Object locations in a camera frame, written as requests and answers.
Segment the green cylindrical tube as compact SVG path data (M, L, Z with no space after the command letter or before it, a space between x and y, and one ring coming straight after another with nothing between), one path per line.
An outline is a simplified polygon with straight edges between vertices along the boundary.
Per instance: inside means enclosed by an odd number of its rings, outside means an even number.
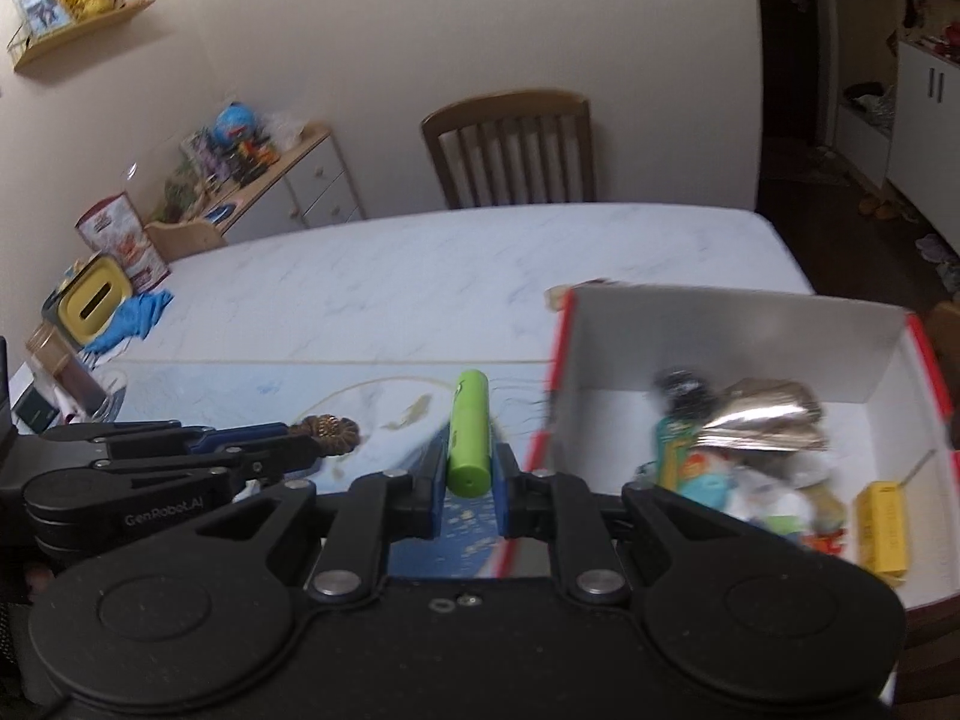
M483 372L464 371L454 390L449 421L448 488L473 499L491 488L490 400Z

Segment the silver foil bag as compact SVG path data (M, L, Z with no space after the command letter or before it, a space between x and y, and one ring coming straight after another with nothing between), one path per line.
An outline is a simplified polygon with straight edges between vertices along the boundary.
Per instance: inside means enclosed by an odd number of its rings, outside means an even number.
M822 418L820 401L804 383L743 379L722 392L697 444L732 452L820 452L828 445Z

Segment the white orange plastic bag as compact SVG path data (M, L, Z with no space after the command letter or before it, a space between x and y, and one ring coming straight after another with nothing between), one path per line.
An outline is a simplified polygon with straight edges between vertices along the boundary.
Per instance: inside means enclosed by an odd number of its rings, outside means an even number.
M732 454L724 512L809 550L839 556L850 514L835 491L835 470L828 452Z

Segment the brown flower-shaped ornament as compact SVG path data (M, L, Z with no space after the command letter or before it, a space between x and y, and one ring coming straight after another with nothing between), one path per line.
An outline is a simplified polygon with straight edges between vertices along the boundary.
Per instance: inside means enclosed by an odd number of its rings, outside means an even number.
M290 433L308 436L319 445L323 457L342 457L361 444L359 426L350 418L311 415L290 427Z

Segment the blue cloth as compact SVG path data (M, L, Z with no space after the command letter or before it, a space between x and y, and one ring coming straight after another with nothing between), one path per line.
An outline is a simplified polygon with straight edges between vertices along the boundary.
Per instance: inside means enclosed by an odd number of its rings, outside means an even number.
M105 355L122 341L132 338L143 340L161 320L173 299L174 296L166 289L124 299L114 310L106 330L93 338L85 346L85 351L90 355Z

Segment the yellow tissue box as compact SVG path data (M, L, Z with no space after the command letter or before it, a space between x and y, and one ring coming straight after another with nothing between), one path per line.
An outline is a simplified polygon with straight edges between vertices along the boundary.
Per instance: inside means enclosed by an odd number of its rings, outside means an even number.
M109 327L117 307L133 296L133 286L119 262L96 254L76 262L50 293L41 309L73 349L82 349Z

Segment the small wooden child chair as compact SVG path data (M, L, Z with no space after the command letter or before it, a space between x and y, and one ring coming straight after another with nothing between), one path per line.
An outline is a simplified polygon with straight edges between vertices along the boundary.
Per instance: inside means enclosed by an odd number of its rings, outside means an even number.
M145 232L166 263L226 247L223 234L203 218L176 224L153 221L145 226Z

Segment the red white snack box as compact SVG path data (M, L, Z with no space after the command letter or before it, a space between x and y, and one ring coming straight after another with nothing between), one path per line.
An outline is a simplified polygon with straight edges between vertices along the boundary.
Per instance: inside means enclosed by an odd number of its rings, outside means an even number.
M155 289L169 275L125 193L99 200L78 218L75 229L89 249L117 260L135 293Z

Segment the blue globe toy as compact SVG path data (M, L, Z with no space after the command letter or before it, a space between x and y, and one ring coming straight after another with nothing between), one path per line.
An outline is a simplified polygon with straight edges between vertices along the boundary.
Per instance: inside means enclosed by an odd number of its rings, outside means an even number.
M257 115L242 103L228 104L217 115L212 128L213 140L223 151L229 151L244 142L252 142L257 138L257 132Z

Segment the small yellow box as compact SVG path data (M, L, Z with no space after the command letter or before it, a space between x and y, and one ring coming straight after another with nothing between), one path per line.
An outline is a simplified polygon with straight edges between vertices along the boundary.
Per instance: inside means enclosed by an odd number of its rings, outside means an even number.
M867 484L856 496L854 513L857 564L892 587L900 587L910 568L905 498L900 484Z

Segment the red white cardboard box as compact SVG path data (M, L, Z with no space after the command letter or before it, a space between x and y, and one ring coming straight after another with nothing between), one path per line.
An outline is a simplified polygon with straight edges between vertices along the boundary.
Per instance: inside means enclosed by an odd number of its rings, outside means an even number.
M659 484L874 567L907 606L958 590L952 405L918 317L735 289L566 296L529 465Z

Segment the wooden chair behind table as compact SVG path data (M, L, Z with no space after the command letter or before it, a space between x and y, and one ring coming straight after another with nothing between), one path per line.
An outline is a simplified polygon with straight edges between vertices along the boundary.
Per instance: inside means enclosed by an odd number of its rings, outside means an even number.
M589 99L566 89L462 99L420 125L449 210L599 198Z

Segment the small framed photo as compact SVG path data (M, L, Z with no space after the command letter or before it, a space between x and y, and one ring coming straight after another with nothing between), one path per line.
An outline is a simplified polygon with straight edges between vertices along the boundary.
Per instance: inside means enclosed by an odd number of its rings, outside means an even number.
M14 0L29 39L39 41L73 25L62 0Z

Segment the wooden wall shelf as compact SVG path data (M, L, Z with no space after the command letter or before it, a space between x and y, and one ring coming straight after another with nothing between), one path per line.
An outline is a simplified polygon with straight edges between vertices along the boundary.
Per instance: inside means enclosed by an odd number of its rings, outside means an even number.
M122 0L109 13L94 16L94 18L88 18L85 21L73 20L73 25L62 29L62 31L54 32L52 36L46 37L46 39L39 39L39 41L29 39L17 8L16 13L20 16L20 23L18 23L7 44L11 68L13 68L14 73L23 73L31 64L46 57L46 55L57 52L68 44L81 41L95 32L121 26L148 10L149 7L153 7L153 5L155 5L155 0Z

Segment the white wall cabinet unit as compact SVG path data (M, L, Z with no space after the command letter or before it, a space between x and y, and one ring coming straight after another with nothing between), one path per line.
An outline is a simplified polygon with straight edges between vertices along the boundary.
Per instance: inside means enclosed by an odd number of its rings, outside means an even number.
M958 0L825 0L833 142L958 244Z

